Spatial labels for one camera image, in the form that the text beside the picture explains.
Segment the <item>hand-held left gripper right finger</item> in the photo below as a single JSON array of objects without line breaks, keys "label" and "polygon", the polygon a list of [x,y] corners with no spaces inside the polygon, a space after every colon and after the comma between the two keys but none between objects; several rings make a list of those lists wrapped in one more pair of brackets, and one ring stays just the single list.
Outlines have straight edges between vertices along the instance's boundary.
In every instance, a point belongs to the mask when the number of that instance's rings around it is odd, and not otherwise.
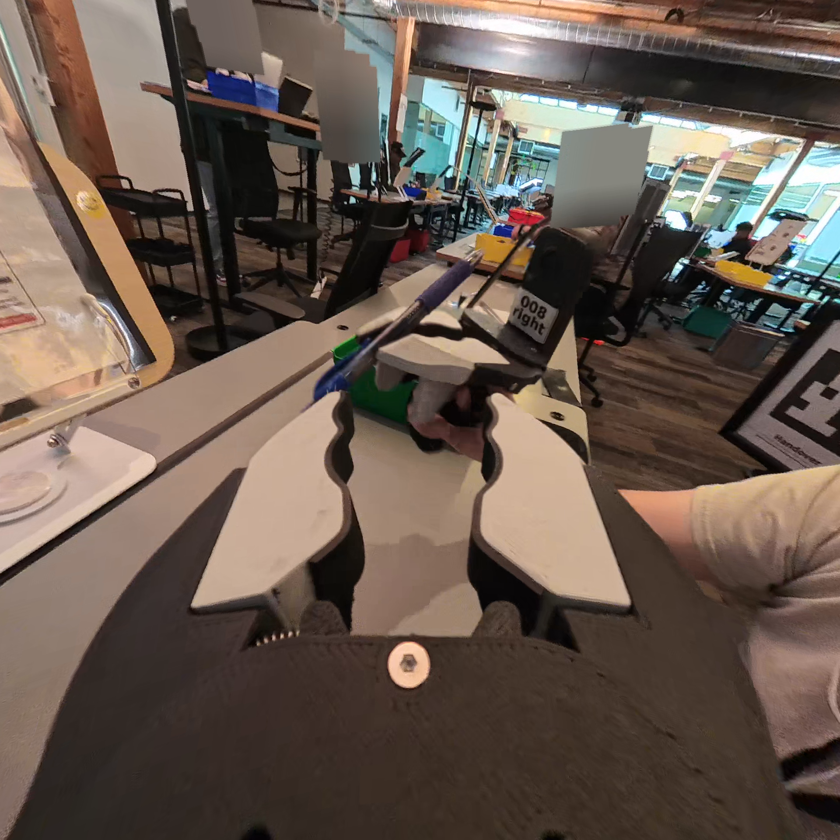
[{"label": "hand-held left gripper right finger", "polygon": [[468,577],[486,610],[516,607],[525,634],[561,610],[625,616],[632,598],[586,464],[551,426],[504,395],[487,398]]}]

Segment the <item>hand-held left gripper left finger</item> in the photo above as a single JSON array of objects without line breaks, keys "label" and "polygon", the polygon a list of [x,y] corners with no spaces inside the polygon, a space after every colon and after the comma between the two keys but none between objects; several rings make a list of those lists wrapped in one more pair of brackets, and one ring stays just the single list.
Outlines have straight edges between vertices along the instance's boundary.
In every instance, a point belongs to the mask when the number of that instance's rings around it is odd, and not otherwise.
[{"label": "hand-held left gripper left finger", "polygon": [[364,538],[350,494],[350,396],[311,404],[254,455],[217,535],[191,608],[256,610],[286,636],[315,602],[352,623]]}]

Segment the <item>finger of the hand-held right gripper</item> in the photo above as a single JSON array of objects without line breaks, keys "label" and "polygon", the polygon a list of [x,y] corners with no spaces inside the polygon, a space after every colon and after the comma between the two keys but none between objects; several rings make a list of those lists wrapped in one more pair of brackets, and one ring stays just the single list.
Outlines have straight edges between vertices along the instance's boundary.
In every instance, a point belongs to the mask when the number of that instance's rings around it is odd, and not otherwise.
[{"label": "finger of the hand-held right gripper", "polygon": [[426,339],[464,339],[465,332],[457,313],[436,309],[420,321],[420,337]]},{"label": "finger of the hand-held right gripper", "polygon": [[375,356],[375,384],[394,389],[405,379],[446,385],[521,389],[541,377],[541,366],[526,364],[473,338],[411,332],[381,346]]}]

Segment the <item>blue pen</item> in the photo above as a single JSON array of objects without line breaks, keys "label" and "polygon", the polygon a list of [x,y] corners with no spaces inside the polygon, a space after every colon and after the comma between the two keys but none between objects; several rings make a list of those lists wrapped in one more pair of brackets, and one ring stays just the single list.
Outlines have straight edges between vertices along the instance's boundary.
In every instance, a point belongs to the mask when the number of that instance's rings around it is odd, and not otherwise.
[{"label": "blue pen", "polygon": [[468,255],[446,269],[444,274],[429,285],[404,311],[389,324],[374,332],[373,337],[357,339],[358,347],[346,359],[334,363],[315,384],[310,405],[332,393],[348,392],[364,373],[370,370],[380,349],[412,333],[417,326],[437,309],[473,273],[484,255],[473,248]]}]

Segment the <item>green plastic bin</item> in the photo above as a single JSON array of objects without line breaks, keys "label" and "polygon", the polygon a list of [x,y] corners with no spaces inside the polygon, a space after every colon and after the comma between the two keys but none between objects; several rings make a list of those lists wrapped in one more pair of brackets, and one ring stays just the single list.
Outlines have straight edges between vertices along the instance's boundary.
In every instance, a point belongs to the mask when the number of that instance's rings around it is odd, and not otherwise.
[{"label": "green plastic bin", "polygon": [[[336,367],[343,367],[344,362],[355,356],[372,339],[360,339],[357,335],[332,348],[332,361]],[[355,408],[372,413],[397,424],[407,424],[407,407],[417,386],[416,378],[403,378],[394,388],[383,391],[375,382],[375,367],[371,367],[349,387],[340,388],[350,395]]]}]

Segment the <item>person's right forearm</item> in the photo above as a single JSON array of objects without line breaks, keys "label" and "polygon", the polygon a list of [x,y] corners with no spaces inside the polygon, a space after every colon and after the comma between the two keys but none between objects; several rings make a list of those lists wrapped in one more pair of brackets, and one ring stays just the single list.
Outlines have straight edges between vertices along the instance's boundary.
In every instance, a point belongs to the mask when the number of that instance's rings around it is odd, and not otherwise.
[{"label": "person's right forearm", "polygon": [[718,587],[700,551],[692,526],[692,490],[619,490],[622,498],[659,536],[679,565],[696,581]]}]

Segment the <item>grey desk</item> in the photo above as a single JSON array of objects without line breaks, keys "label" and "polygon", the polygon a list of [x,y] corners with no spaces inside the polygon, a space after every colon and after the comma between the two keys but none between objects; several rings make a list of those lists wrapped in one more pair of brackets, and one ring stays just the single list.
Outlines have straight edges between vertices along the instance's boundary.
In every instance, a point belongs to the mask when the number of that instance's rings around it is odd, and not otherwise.
[{"label": "grey desk", "polygon": [[[2,573],[1,831],[25,803],[60,702],[134,576],[228,474],[309,403],[344,336],[411,302],[427,266],[320,325],[297,325],[105,408],[86,425],[152,454],[157,470],[59,541]],[[480,609],[466,545],[480,473],[424,455],[400,427],[360,414],[353,502],[367,551],[353,632],[467,635]]]}]

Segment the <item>wooden standing desk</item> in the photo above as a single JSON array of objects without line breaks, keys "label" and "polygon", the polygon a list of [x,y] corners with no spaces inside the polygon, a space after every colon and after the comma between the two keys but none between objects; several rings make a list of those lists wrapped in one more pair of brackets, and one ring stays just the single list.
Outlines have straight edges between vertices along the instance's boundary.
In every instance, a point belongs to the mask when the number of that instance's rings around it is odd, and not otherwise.
[{"label": "wooden standing desk", "polygon": [[176,79],[169,87],[143,81],[140,89],[159,96],[175,108],[186,165],[194,162],[192,117],[200,119],[204,125],[210,163],[213,167],[214,196],[224,255],[227,293],[231,298],[239,293],[240,282],[233,194],[224,161],[221,125],[236,124],[242,130],[264,133],[271,143],[292,146],[303,151],[305,164],[302,168],[306,186],[300,189],[299,193],[306,197],[306,225],[310,227],[316,224],[318,213],[318,157],[322,149],[318,138],[319,126],[314,122],[292,118],[254,105],[213,98],[208,93],[185,88],[182,79]]}]

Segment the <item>person's right hand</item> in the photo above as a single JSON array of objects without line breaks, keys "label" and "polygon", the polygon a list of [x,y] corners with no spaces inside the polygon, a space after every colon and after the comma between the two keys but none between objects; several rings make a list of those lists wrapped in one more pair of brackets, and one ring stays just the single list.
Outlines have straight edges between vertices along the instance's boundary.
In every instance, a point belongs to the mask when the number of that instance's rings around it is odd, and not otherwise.
[{"label": "person's right hand", "polygon": [[424,411],[430,406],[432,397],[446,396],[455,403],[459,416],[467,415],[471,418],[474,397],[487,397],[492,393],[500,393],[507,399],[515,401],[515,395],[497,386],[485,388],[484,386],[451,385],[419,380],[407,409],[408,423],[420,437],[441,442],[464,456],[480,461],[485,447],[485,432],[481,419],[471,421],[466,426],[456,425],[441,413],[424,419]]}]

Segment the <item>yellow storage bin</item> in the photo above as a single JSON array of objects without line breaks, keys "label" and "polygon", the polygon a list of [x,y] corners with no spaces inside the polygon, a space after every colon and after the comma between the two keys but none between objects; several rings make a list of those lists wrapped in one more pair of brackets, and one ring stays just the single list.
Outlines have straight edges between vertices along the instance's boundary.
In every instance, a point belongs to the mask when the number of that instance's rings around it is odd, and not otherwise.
[{"label": "yellow storage bin", "polygon": [[524,268],[530,261],[534,246],[529,243],[514,248],[517,244],[513,238],[481,233],[476,235],[475,248],[482,252],[482,261],[493,266],[499,266],[515,251],[508,265]]},{"label": "yellow storage bin", "polygon": [[743,285],[746,287],[764,288],[771,283],[771,274],[752,268],[747,264],[732,261],[720,260],[712,265],[714,271],[724,278],[731,285]]}]

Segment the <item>black office chair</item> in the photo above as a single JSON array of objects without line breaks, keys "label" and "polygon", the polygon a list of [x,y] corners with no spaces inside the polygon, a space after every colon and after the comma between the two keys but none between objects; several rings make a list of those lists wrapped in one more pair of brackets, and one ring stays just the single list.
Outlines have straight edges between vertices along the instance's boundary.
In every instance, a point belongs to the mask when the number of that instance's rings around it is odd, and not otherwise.
[{"label": "black office chair", "polygon": [[222,129],[224,163],[238,231],[270,249],[276,256],[272,271],[244,275],[256,289],[271,279],[288,287],[296,298],[301,293],[288,275],[282,254],[294,258],[298,245],[315,245],[321,230],[315,224],[293,218],[280,217],[280,193],[276,168],[264,133],[242,128],[236,124]]},{"label": "black office chair", "polygon": [[294,322],[320,324],[374,296],[398,240],[407,231],[413,202],[367,202],[351,239],[350,252],[336,273],[329,295],[284,301],[257,290],[241,291],[237,304],[264,312],[273,329]]},{"label": "black office chair", "polygon": [[687,257],[702,237],[699,230],[654,227],[615,280],[593,277],[574,310],[574,333],[585,341],[577,360],[581,385],[591,393],[591,406],[603,406],[595,387],[594,369],[585,363],[598,342],[627,346],[641,329],[655,291],[680,259]]}]

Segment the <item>green storage bin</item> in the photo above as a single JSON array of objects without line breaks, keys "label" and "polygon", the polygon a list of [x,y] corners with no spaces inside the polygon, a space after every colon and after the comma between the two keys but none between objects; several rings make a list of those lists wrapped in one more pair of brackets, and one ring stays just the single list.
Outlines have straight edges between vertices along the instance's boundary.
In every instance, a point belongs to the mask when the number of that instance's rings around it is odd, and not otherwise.
[{"label": "green storage bin", "polygon": [[719,340],[732,324],[732,316],[725,311],[700,304],[690,309],[681,322],[688,333],[711,340]]}]

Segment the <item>grey trash can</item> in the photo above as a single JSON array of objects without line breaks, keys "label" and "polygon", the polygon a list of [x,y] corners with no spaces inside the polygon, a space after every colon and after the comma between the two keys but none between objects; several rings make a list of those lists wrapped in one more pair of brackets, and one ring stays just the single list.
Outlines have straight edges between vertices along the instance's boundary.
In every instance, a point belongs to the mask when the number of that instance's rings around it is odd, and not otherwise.
[{"label": "grey trash can", "polygon": [[765,362],[783,338],[784,334],[777,329],[734,322],[710,347],[710,357],[719,366],[753,371]]}]

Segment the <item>person's cream shirt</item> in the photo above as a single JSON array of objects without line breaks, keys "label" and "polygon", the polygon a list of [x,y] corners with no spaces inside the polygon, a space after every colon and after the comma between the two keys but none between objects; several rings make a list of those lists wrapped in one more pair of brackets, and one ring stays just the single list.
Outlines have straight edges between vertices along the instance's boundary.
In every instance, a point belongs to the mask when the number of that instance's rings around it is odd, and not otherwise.
[{"label": "person's cream shirt", "polygon": [[701,486],[690,525],[714,582],[749,605],[742,657],[784,787],[837,826],[839,468]]}]

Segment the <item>framed marker sign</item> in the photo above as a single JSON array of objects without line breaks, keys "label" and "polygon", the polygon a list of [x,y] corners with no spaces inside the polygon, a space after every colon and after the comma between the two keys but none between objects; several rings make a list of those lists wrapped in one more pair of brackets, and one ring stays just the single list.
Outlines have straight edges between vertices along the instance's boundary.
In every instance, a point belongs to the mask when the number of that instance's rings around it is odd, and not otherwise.
[{"label": "framed marker sign", "polygon": [[838,465],[838,304],[798,335],[719,435],[770,473]]}]

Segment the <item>black floor stand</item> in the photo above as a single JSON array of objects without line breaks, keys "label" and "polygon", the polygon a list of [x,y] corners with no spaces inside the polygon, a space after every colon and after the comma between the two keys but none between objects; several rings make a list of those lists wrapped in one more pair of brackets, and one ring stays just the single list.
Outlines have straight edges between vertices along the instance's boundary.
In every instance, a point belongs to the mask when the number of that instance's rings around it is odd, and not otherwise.
[{"label": "black floor stand", "polygon": [[247,343],[237,330],[226,324],[219,296],[213,246],[209,235],[203,186],[197,166],[193,121],[186,96],[180,54],[177,47],[172,6],[168,1],[155,1],[154,7],[161,31],[165,64],[170,78],[171,99],[180,137],[182,157],[192,198],[193,216],[201,250],[206,290],[213,317],[211,327],[197,328],[185,336],[189,354],[199,362],[208,362]]}]

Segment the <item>blue storage bin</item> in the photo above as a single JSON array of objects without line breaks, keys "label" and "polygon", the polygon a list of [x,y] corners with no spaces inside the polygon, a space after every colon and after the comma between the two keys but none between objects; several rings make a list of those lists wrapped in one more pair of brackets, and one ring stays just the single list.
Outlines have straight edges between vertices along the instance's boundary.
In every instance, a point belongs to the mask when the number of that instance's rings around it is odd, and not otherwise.
[{"label": "blue storage bin", "polygon": [[216,99],[278,112],[280,98],[278,88],[262,81],[209,70],[206,74],[206,82],[209,92]]}]

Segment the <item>black utility cart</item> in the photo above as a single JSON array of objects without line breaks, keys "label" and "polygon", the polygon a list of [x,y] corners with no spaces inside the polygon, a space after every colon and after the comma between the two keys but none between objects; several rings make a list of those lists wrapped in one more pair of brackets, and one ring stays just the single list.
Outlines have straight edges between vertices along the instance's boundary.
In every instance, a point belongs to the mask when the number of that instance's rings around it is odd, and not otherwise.
[{"label": "black utility cart", "polygon": [[[200,313],[204,299],[184,193],[177,189],[144,191],[122,175],[99,175],[96,185],[105,204],[127,212],[136,223],[139,233],[127,240],[127,248],[149,271],[147,288],[163,319],[175,322]],[[185,242],[165,236],[163,222],[175,218],[184,223]],[[173,269],[182,266],[192,269],[194,291],[175,284]]]}]

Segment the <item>white instruction sheet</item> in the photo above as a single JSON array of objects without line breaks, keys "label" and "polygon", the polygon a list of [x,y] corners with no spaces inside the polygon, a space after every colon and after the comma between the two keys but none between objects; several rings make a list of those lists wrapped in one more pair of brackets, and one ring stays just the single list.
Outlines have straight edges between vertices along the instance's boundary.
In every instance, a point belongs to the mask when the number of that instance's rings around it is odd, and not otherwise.
[{"label": "white instruction sheet", "polygon": [[1,149],[1,396],[8,404],[99,362],[85,290],[4,134]]}]

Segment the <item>wooden pillar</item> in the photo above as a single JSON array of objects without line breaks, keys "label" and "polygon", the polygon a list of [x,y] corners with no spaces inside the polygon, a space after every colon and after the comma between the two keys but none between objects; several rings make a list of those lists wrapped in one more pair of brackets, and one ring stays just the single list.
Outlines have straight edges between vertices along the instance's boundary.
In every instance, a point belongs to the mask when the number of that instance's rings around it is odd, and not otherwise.
[{"label": "wooden pillar", "polygon": [[55,119],[69,160],[95,185],[118,173],[91,63],[72,1],[27,1]]}]

